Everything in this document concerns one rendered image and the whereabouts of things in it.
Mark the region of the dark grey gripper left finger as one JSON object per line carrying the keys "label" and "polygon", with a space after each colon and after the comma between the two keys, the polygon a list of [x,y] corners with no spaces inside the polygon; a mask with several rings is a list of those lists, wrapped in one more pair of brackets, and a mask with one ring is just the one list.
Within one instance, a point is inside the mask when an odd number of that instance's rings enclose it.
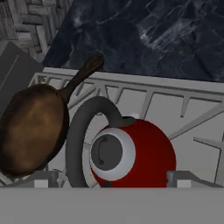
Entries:
{"label": "dark grey gripper left finger", "polygon": [[56,171],[36,171],[26,180],[13,183],[11,187],[58,188],[59,174]]}

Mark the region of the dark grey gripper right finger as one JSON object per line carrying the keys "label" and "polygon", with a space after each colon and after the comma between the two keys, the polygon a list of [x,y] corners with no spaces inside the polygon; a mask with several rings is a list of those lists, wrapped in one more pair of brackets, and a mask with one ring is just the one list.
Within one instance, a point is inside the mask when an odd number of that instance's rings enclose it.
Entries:
{"label": "dark grey gripper right finger", "polygon": [[222,188],[222,185],[198,178],[190,171],[168,171],[167,174],[167,187],[172,188]]}

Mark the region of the brown frying pan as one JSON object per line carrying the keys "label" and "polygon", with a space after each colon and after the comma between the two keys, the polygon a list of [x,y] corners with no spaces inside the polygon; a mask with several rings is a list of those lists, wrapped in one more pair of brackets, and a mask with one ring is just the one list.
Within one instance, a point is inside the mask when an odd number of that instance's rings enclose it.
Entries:
{"label": "brown frying pan", "polygon": [[4,176],[30,175],[56,156],[67,137],[67,104],[72,93],[103,63],[103,55],[97,52],[65,87],[36,84],[13,95],[0,117],[0,172]]}

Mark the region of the white hob with grey grates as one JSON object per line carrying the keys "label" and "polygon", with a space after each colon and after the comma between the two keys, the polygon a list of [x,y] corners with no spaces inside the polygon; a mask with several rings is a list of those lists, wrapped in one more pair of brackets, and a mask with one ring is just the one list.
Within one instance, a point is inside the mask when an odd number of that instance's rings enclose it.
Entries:
{"label": "white hob with grey grates", "polygon": [[[49,84],[60,89],[78,72],[47,67],[34,75],[29,87]],[[73,91],[67,104],[69,125],[65,142],[56,156],[35,172],[56,171],[59,186],[70,185],[66,172],[66,146],[71,121],[78,108],[96,96],[110,99],[122,116],[145,120],[160,128],[176,155],[174,171],[190,171],[200,179],[224,187],[224,85],[127,74],[119,76],[102,73],[99,69]],[[82,152],[86,187],[101,187],[90,169],[88,153],[97,133],[108,125],[106,116],[98,113],[87,128]],[[1,173],[5,186],[26,180],[32,174],[8,178]]]}

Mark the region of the grey cabinet panel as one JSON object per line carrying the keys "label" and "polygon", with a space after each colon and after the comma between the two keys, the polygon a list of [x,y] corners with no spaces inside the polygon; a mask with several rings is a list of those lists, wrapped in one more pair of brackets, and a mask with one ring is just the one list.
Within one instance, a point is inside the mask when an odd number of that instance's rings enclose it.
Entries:
{"label": "grey cabinet panel", "polygon": [[0,41],[0,115],[12,96],[27,88],[43,65],[8,40]]}

